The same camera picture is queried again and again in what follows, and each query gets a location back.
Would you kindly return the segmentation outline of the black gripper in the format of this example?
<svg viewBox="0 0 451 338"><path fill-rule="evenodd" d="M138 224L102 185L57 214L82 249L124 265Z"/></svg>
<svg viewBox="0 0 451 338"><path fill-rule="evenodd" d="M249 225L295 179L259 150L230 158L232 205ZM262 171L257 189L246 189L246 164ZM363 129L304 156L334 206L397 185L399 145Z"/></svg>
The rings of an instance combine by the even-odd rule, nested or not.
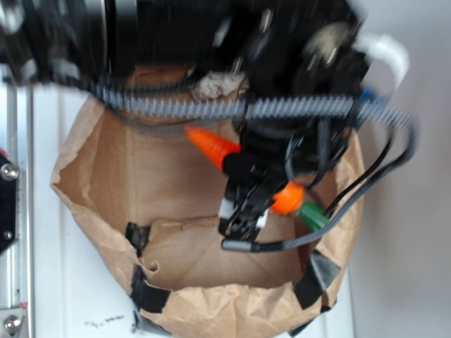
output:
<svg viewBox="0 0 451 338"><path fill-rule="evenodd" d="M240 130L241 150L227 155L223 235L256 237L275 203L278 176L324 176L347 149L351 105L252 105Z"/></svg>

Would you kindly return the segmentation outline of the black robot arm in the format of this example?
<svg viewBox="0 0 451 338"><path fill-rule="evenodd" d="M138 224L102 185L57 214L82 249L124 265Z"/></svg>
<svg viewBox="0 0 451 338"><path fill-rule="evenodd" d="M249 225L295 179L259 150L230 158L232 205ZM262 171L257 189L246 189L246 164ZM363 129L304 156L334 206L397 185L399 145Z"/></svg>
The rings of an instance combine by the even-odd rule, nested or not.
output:
<svg viewBox="0 0 451 338"><path fill-rule="evenodd" d="M289 182L333 169L368 70L348 1L2 1L1 80L115 110L237 121L220 232L253 239Z"/></svg>

